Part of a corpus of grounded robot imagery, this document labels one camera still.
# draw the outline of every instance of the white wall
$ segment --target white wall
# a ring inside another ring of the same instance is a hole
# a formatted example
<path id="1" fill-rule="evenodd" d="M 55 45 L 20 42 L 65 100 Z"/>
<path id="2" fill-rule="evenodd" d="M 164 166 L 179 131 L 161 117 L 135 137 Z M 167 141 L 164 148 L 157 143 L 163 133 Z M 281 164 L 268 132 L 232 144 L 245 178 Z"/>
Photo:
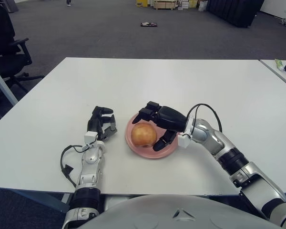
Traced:
<path id="1" fill-rule="evenodd" d="M 286 0 L 265 0 L 261 11 L 286 18 Z"/>

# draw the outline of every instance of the metal pole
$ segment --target metal pole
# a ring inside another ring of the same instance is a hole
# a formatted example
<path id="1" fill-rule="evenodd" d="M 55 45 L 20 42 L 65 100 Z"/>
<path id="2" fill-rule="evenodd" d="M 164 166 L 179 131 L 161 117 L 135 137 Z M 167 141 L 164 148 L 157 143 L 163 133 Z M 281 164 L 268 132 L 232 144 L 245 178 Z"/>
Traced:
<path id="1" fill-rule="evenodd" d="M 13 106 L 18 102 L 18 100 L 16 99 L 14 94 L 11 92 L 9 87 L 6 85 L 6 83 L 4 82 L 1 76 L 0 76 L 0 89 L 5 94 L 5 96 L 7 97 L 7 99 L 10 101 L 10 103 Z"/>

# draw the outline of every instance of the apple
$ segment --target apple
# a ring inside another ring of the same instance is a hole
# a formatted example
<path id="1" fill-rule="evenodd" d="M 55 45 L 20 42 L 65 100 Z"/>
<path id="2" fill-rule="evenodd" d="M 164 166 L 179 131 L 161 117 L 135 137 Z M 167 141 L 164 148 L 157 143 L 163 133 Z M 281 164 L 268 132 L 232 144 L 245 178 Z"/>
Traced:
<path id="1" fill-rule="evenodd" d="M 149 123 L 137 123 L 132 129 L 131 138 L 136 147 L 152 147 L 157 141 L 157 132 Z"/>

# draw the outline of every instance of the chair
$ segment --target chair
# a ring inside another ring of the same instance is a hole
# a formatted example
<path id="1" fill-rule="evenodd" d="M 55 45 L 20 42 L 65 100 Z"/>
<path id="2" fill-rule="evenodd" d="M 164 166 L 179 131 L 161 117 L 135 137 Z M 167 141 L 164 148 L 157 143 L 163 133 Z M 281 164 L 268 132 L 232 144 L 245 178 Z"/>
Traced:
<path id="1" fill-rule="evenodd" d="M 24 66 L 31 64 L 32 60 L 25 46 L 28 38 L 15 41 L 14 36 L 15 31 L 9 14 L 0 4 L 0 75 L 2 78 L 8 78 L 5 83 L 9 88 L 16 84 L 27 93 L 28 90 L 20 84 L 20 81 L 40 79 L 44 76 L 29 77 L 28 73 L 15 76 Z"/>

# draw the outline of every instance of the floor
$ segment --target floor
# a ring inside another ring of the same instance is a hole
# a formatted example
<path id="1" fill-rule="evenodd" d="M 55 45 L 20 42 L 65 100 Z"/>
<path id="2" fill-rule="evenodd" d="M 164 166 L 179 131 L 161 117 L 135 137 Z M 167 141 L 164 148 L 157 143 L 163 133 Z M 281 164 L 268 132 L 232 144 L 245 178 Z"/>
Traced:
<path id="1" fill-rule="evenodd" d="M 16 39 L 30 39 L 33 64 L 23 70 L 32 76 L 46 75 L 65 57 L 286 60 L 286 27 L 261 12 L 245 29 L 197 9 L 138 8 L 134 0 L 72 0 L 71 7 L 64 0 L 29 0 L 18 7 L 10 17 Z M 140 27 L 145 21 L 159 26 Z M 23 85 L 31 89 L 38 81 Z M 17 86 L 12 91 L 18 99 L 25 95 Z M 0 114 L 10 109 L 2 97 Z M 244 208 L 238 197 L 228 203 Z M 63 220 L 62 213 L 0 189 L 1 229 L 59 229 Z"/>

